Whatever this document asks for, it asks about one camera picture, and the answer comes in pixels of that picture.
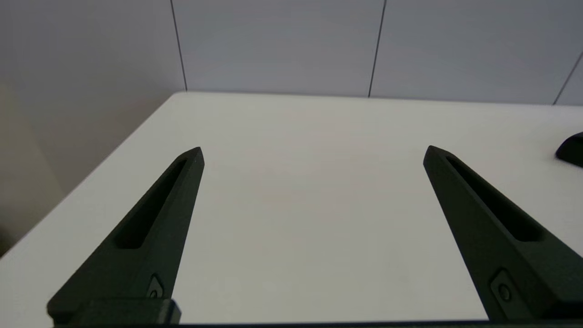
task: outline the white table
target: white table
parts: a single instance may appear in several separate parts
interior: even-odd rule
[[[0,260],[0,325],[50,326],[54,292],[195,146],[183,323],[485,319],[427,146],[583,254],[583,169],[553,157],[581,131],[580,107],[176,94]]]

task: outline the black object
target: black object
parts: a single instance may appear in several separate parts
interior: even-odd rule
[[[583,132],[563,141],[555,153],[557,158],[583,168]]]
[[[453,154],[430,146],[423,164],[490,322],[180,327],[583,327],[583,259]],[[55,324],[178,323],[180,311],[170,296],[203,166],[199,148],[174,161],[49,301]]]
[[[194,148],[164,171],[51,298],[55,325],[178,323],[170,297],[204,165]]]
[[[583,318],[583,259],[453,154],[423,161],[490,320]]]

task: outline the gray wall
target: gray wall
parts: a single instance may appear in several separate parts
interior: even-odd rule
[[[388,0],[371,96],[552,104],[582,18],[580,0]]]
[[[569,76],[557,104],[559,105],[583,105],[583,64],[579,56],[579,61]]]
[[[0,2],[0,254],[172,93],[169,1]]]
[[[190,90],[367,96],[382,0],[175,0]]]
[[[166,98],[184,90],[169,1],[2,4],[0,83],[71,191]]]

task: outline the wall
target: wall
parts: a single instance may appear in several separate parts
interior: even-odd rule
[[[0,85],[0,256],[65,195],[13,93]]]
[[[579,56],[579,60],[573,67],[563,89],[561,90],[560,96],[557,99],[557,104],[559,105],[583,105],[583,64],[581,64],[581,59],[583,58],[583,53]]]
[[[174,7],[192,90],[583,104],[571,100],[583,94],[581,74],[566,85],[583,51],[579,0],[174,0]]]
[[[2,1],[0,44],[9,246],[184,90],[184,77],[169,1]]]

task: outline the screw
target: screw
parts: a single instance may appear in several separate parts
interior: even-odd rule
[[[506,302],[509,302],[512,299],[512,294],[510,293],[510,289],[508,288],[508,286],[506,286],[504,284],[500,284],[498,286],[498,294],[500,294],[500,298],[502,298]]]

